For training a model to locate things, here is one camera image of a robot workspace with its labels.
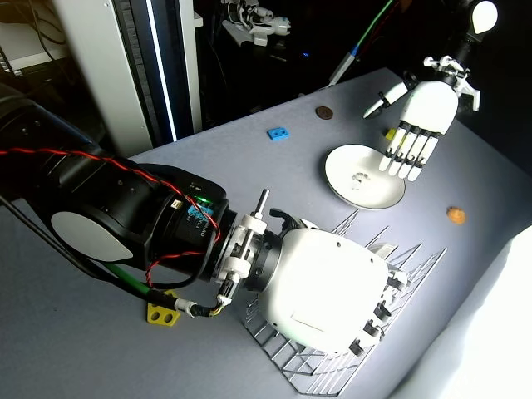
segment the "metal frame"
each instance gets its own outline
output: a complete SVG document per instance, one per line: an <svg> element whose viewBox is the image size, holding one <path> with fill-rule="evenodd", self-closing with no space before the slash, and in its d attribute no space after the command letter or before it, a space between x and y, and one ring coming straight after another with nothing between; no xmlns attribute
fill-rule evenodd
<svg viewBox="0 0 532 399"><path fill-rule="evenodd" d="M332 232L341 236L345 235L357 214L358 210L350 214ZM387 229L388 227L377 234L366 248L376 243ZM389 268L400 270L407 268L421 246L422 244L418 244L387 261ZM431 255L424 262L408 269L406 272L408 285L400 295L396 296L392 308L389 309L392 316L382 326L383 336L388 333L416 291L444 257L446 251L447 248L444 248ZM365 348L361 356L357 357L351 351L325 353L299 345L277 332L273 326L264 320L259 311L257 298L246 309L244 326L296 391L307 396L336 397L341 395L355 379L376 347Z"/></svg>

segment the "green wire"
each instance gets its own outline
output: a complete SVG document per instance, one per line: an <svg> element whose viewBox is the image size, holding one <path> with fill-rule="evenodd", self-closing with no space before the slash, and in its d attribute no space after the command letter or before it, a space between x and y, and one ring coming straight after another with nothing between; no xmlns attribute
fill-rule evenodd
<svg viewBox="0 0 532 399"><path fill-rule="evenodd" d="M360 38L360 40L358 41L357 45L352 49L351 51L351 54L353 56L356 56L357 55L357 52L358 52L358 48L360 47L360 45L362 44L362 42L364 41L364 39L366 38L366 36L369 34L369 32L373 29L373 26L377 23L377 21L379 20L379 18L381 17L381 15L392 5L392 3L394 2L394 0L389 0L385 6L382 8L382 10L377 14L377 16L373 19L371 25L369 27L367 27L366 31L364 32L364 34L362 35L362 37Z"/></svg>
<svg viewBox="0 0 532 399"><path fill-rule="evenodd" d="M122 270L115 264L107 264L105 262L102 262L102 264L107 269L109 269L109 271L112 272L116 277L118 277L120 280L130 285L132 288L136 289L142 295L147 295L148 292L150 291L149 287L146 287L143 283L141 283L140 281L137 281L132 275Z"/></svg>

